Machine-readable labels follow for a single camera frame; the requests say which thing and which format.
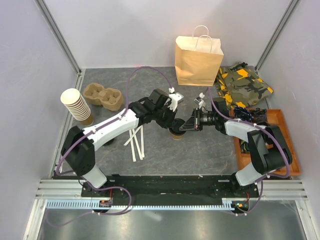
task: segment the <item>paper bag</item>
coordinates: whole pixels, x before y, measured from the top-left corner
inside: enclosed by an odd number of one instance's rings
[[[178,84],[213,86],[223,58],[219,38],[211,38],[208,34],[200,37],[193,34],[178,36],[174,64]]]

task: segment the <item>wooden tray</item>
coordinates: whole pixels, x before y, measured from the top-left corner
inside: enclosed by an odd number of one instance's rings
[[[234,116],[233,110],[231,110],[230,115]],[[290,152],[292,154],[292,164],[290,165],[290,168],[291,168],[290,175],[291,176],[300,175],[301,170],[300,170],[299,162],[297,159],[297,155],[296,155],[294,146],[291,142],[291,138],[290,138],[289,131],[287,128],[287,124],[286,124],[286,121],[285,121],[284,115],[282,114],[281,109],[268,109],[266,112],[266,116],[267,116],[267,120],[268,120],[269,124],[278,125],[280,127],[281,132],[282,132],[284,139],[286,141],[286,144],[288,145],[288,147],[290,149]],[[234,146],[235,146],[236,160],[238,163],[238,169],[241,170],[251,162],[250,153],[241,153],[239,138],[234,137],[233,140],[234,140]],[[287,172],[286,167],[283,167],[283,168],[275,171],[274,173],[285,175],[286,172]]]

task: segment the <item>camouflage fabric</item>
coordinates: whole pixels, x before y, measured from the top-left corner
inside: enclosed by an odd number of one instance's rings
[[[244,62],[220,67],[214,85],[228,109],[255,105],[274,92]]]

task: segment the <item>metal corner post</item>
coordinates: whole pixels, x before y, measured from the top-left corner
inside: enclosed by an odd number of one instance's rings
[[[48,9],[48,6],[45,3],[45,0],[34,0],[34,1],[38,5],[44,19],[46,20],[49,27],[51,28],[55,38],[57,39],[58,43],[60,44],[66,57],[69,59],[71,66],[78,74],[81,73],[81,68],[79,67],[75,57],[73,56],[70,48],[67,45],[66,40],[64,39],[62,33],[60,32],[57,23],[55,22],[52,14],[50,13],[50,11]]]
[[[286,8],[279,24],[276,26],[276,29],[274,30],[268,44],[266,45],[260,59],[258,60],[256,66],[254,69],[259,72],[263,64],[265,63],[268,55],[270,54],[271,50],[273,49],[274,45],[276,44],[278,38],[280,37],[282,31],[284,30],[287,22],[289,21],[290,17],[292,16],[294,10],[297,8],[298,3],[300,0],[291,0],[288,7]]]

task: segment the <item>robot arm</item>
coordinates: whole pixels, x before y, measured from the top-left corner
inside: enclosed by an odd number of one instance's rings
[[[200,101],[196,98],[195,102],[199,104]],[[223,115],[229,116],[229,111],[224,98],[217,97],[213,102]],[[250,185],[263,175],[285,167],[284,160],[278,148],[275,145],[271,148],[267,148],[267,144],[272,145],[273,142],[266,134],[257,130],[254,126],[224,119],[213,107],[212,111],[207,112],[203,112],[201,108],[195,108],[191,118],[187,120],[179,130],[201,131],[203,126],[215,126],[215,129],[222,134],[237,137],[248,142],[251,163],[234,173],[236,185]],[[289,164],[291,164],[293,161],[292,155],[280,128],[277,125],[260,125],[260,127],[274,136],[283,149]]]
[[[82,176],[95,188],[100,188],[107,181],[107,178],[96,165],[95,151],[116,136],[143,124],[148,124],[152,120],[162,128],[172,128],[178,104],[182,100],[183,96],[180,93],[168,95],[160,89],[155,89],[149,97],[130,103],[124,116],[122,115],[125,110],[94,126],[84,129],[79,129],[77,126],[72,127],[66,136],[61,154],[64,155],[78,139],[93,132],[82,140],[65,160],[77,176]],[[96,130],[116,118],[120,119]]]

